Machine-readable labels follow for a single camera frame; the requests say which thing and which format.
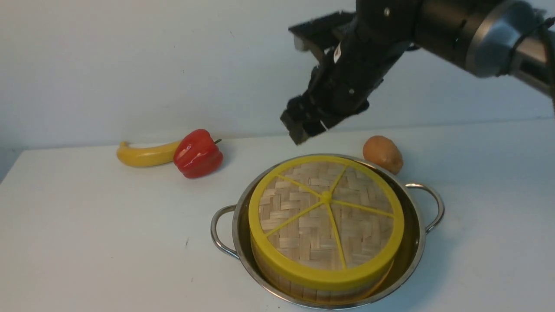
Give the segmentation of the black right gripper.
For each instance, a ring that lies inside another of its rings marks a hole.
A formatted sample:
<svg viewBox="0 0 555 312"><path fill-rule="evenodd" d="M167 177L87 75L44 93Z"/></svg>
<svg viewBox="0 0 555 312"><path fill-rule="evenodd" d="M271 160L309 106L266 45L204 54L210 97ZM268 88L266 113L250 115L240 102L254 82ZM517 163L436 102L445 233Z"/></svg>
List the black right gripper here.
<svg viewBox="0 0 555 312"><path fill-rule="evenodd" d="M383 82L384 63L325 57L311 72L307 90L280 116L296 146L369 108L369 95Z"/></svg>

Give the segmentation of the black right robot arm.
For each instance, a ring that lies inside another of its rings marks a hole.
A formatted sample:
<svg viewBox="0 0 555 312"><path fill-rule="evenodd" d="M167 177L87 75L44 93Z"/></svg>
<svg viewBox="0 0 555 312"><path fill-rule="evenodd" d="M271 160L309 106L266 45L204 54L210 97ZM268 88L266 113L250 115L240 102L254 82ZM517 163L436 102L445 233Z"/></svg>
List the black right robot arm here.
<svg viewBox="0 0 555 312"><path fill-rule="evenodd" d="M479 78L510 75L554 97L554 18L525 0L359 0L289 28L318 64L280 120L294 144L369 108L408 51L424 49Z"/></svg>

